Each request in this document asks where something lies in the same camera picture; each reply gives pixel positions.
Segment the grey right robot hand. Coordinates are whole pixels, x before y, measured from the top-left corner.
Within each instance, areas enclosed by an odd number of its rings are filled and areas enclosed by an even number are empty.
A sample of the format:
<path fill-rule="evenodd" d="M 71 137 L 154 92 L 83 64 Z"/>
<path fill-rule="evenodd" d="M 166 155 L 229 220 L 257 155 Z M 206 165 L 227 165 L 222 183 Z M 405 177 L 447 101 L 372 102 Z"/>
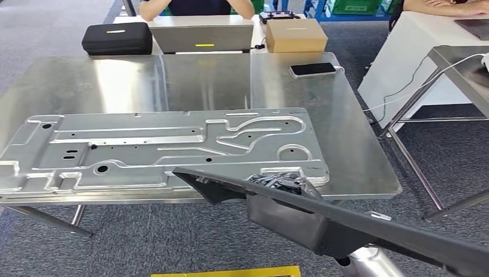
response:
<path fill-rule="evenodd" d="M 248 182 L 259 184 L 267 188 L 282 190 L 288 193 L 302 195 L 311 199 L 321 199 L 322 196 L 305 177 L 294 173 L 278 173 L 273 175 L 251 175 Z"/>

